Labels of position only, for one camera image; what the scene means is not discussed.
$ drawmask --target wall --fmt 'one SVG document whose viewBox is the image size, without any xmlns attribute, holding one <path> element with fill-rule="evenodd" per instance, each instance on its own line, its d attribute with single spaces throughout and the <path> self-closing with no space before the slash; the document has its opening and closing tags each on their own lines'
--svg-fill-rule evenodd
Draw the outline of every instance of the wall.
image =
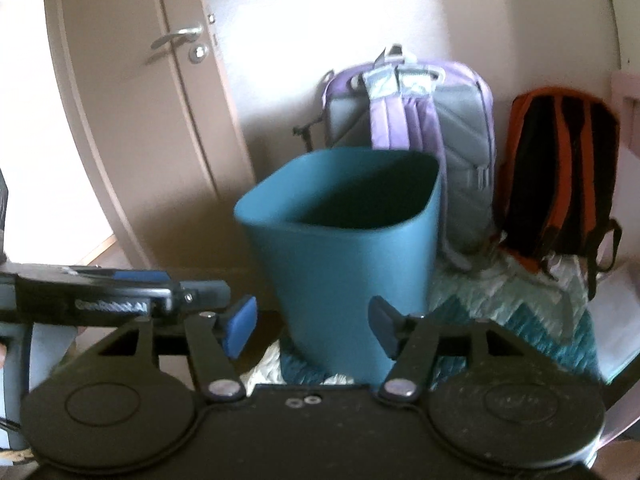
<svg viewBox="0 0 640 480">
<path fill-rule="evenodd" d="M 53 72 L 43 0 L 0 0 L 4 246 L 16 262 L 74 264 L 111 235 L 78 156 Z"/>
<path fill-rule="evenodd" d="M 499 137 L 519 92 L 567 84 L 606 97 L 619 63 L 608 0 L 207 1 L 259 178 L 303 152 L 291 129 L 318 114 L 322 76 L 386 44 L 481 73 Z"/>
</svg>

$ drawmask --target teal plastic bin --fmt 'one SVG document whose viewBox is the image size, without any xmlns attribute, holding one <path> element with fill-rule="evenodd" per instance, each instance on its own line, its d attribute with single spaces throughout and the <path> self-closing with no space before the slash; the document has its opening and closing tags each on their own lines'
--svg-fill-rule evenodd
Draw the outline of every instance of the teal plastic bin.
<svg viewBox="0 0 640 480">
<path fill-rule="evenodd" d="M 236 219 L 309 362 L 382 382 L 392 361 L 369 329 L 369 300 L 426 313 L 440 187 L 431 155 L 336 148 L 292 160 L 238 202 Z"/>
</svg>

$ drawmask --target black circular disc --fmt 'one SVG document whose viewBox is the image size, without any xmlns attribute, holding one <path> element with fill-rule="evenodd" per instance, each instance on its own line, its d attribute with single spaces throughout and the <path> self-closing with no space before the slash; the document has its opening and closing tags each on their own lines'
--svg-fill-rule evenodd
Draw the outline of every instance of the black circular disc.
<svg viewBox="0 0 640 480">
<path fill-rule="evenodd" d="M 53 376 L 28 395 L 21 419 L 36 453 L 64 468 L 108 471 L 135 468 L 179 441 L 195 416 L 192 393 L 151 366 L 124 368 L 92 370 L 82 384 Z"/>
<path fill-rule="evenodd" d="M 429 414 L 450 444 L 476 460 L 542 469 L 590 452 L 605 410 L 597 387 L 560 370 L 505 358 L 439 386 L 430 395 Z"/>
</svg>

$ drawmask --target silver bolt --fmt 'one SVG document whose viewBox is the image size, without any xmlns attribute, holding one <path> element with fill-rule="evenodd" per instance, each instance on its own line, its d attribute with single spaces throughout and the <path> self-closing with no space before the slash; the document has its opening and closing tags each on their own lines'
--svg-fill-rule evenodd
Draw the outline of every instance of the silver bolt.
<svg viewBox="0 0 640 480">
<path fill-rule="evenodd" d="M 218 397 L 233 397 L 240 393 L 242 386 L 231 379 L 219 379 L 209 385 L 209 391 Z"/>
<path fill-rule="evenodd" d="M 391 379 L 385 383 L 385 391 L 395 397 L 408 399 L 418 391 L 418 386 L 409 379 Z"/>
<path fill-rule="evenodd" d="M 322 402 L 322 397 L 317 395 L 309 395 L 305 397 L 305 404 L 309 404 L 313 406 L 315 404 L 320 404 Z"/>
<path fill-rule="evenodd" d="M 293 408 L 294 410 L 298 410 L 304 407 L 305 401 L 302 399 L 296 399 L 295 397 L 292 397 L 291 399 L 285 400 L 284 404 L 288 408 Z"/>
</svg>

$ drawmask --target silver door handle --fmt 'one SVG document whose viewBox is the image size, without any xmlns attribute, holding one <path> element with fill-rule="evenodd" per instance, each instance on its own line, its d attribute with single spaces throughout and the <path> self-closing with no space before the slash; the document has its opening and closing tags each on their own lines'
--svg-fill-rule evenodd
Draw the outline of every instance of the silver door handle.
<svg viewBox="0 0 640 480">
<path fill-rule="evenodd" d="M 176 40 L 177 38 L 184 38 L 190 43 L 193 43 L 200 37 L 203 30 L 204 28 L 199 23 L 195 27 L 187 27 L 181 28 L 179 30 L 174 30 L 173 32 L 169 32 L 162 38 L 158 38 L 157 40 L 155 40 L 151 44 L 151 50 L 156 50 L 157 48 L 163 46 L 165 43 L 169 43 L 170 41 Z"/>
</svg>

